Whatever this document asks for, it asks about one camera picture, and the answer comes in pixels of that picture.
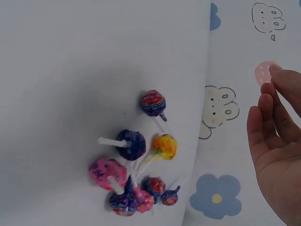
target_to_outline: lollipop stick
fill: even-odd
[[[124,189],[117,183],[115,177],[108,176],[108,181],[111,183],[111,186],[117,195],[121,195],[124,193]]]
[[[157,214],[157,205],[151,207],[151,213],[155,216]]]
[[[177,188],[177,186],[182,186],[186,180],[187,180],[187,176],[178,176],[176,178],[176,180],[169,186],[169,188],[167,190],[175,190]]]
[[[166,125],[166,127],[167,127],[167,130],[169,131],[169,134],[173,136],[173,133],[172,133],[172,131],[171,131],[171,129],[170,129],[170,127],[169,127],[167,121],[165,122],[165,125]]]
[[[133,182],[133,187],[136,188],[136,187],[138,187],[138,183],[137,183],[135,170],[134,170],[134,162],[132,162],[132,161],[129,163],[129,171],[130,171],[130,176],[131,176],[131,179]]]
[[[151,159],[149,159],[149,160],[145,160],[145,162],[144,162],[144,166],[142,167],[142,169],[140,169],[140,167],[142,166],[140,166],[140,167],[138,167],[138,169],[137,169],[137,175],[136,176],[139,176],[140,174],[142,174],[144,171],[145,171],[145,169],[152,163],[152,162],[154,162],[157,158],[158,158],[159,156],[156,154],[156,155],[154,155]]]
[[[157,117],[152,117],[152,119],[155,121],[155,123],[157,124],[157,126],[159,127],[159,129],[161,130],[161,132],[163,134],[166,134],[165,130],[163,129],[163,127],[161,126],[161,124],[158,122]]]
[[[127,142],[125,140],[112,140],[112,139],[107,139],[100,137],[98,138],[98,143],[101,145],[111,145],[111,146],[116,146],[116,147],[126,147]]]

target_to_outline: cartoon face print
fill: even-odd
[[[256,30],[261,33],[271,33],[273,30],[284,30],[286,24],[282,19],[283,13],[274,6],[268,6],[264,3],[257,2],[252,8],[252,20]]]
[[[234,102],[235,97],[235,92],[230,88],[206,86],[200,139],[208,139],[212,129],[239,115],[238,105]]]

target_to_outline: pink circle print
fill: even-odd
[[[269,66],[276,65],[273,61],[264,61],[255,68],[255,78],[260,86],[266,82],[271,82],[271,75],[269,73]]]

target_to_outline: palm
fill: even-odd
[[[290,118],[271,83],[264,84],[261,93],[258,107],[250,109],[247,123],[258,185],[276,214],[286,224],[298,226],[301,225],[301,129]]]
[[[286,146],[280,151],[300,152],[301,145],[296,145],[299,147],[294,150],[288,150],[289,146]],[[301,213],[301,154],[291,158],[280,157],[282,160],[269,163],[269,159],[273,158],[273,152],[278,150],[271,150],[266,155],[267,159],[262,160],[267,166],[257,175],[259,187],[280,218],[285,220],[285,216],[289,216],[296,219],[295,222],[301,223],[298,219]]]

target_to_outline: lollipop bouquet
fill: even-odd
[[[143,112],[154,118],[164,132],[164,135],[154,138],[153,152],[149,158],[135,169],[135,162],[146,152],[145,139],[140,132],[124,129],[115,139],[100,137],[98,143],[115,146],[120,156],[126,159],[125,166],[115,159],[101,158],[89,167],[90,176],[97,185],[114,191],[109,200],[110,206],[121,216],[132,216],[136,211],[144,213],[153,210],[155,213],[154,205],[158,202],[167,206],[174,205],[178,200],[177,192],[180,189],[180,186],[177,186],[174,190],[165,190],[166,185],[161,178],[146,178],[142,188],[137,182],[137,174],[142,173],[158,157],[172,160],[177,152],[177,142],[171,135],[163,112],[166,108],[165,98],[156,90],[150,90],[140,99],[139,105]],[[157,116],[163,120],[168,133],[157,121]]]

